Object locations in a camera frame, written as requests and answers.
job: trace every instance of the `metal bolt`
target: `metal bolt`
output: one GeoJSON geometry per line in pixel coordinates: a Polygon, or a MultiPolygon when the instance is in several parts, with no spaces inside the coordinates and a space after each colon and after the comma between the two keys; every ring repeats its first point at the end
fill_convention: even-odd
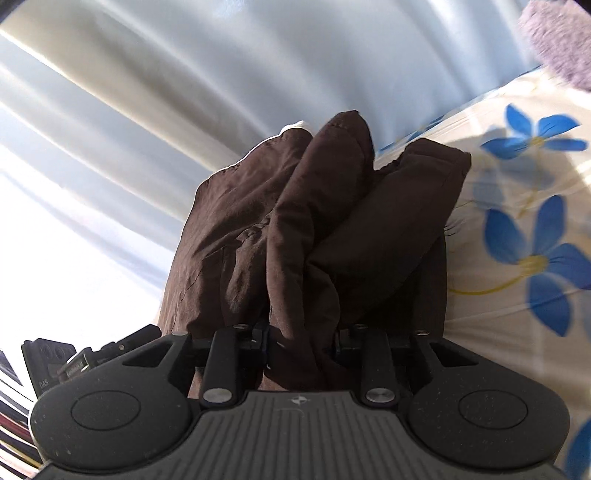
{"type": "Polygon", "coordinates": [[[372,388],[365,394],[365,398],[372,403],[388,403],[395,397],[396,395],[389,388],[372,388]]]}
{"type": "Polygon", "coordinates": [[[203,399],[209,403],[226,403],[232,399],[232,392],[227,388],[210,388],[203,394],[203,399]]]}

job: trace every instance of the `fuzzy purple fabric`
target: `fuzzy purple fabric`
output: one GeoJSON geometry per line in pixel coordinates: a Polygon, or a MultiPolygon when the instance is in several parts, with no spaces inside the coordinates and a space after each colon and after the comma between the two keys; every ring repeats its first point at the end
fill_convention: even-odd
{"type": "Polygon", "coordinates": [[[591,90],[591,15],[577,2],[530,0],[519,27],[544,64],[573,86],[591,90]]]}

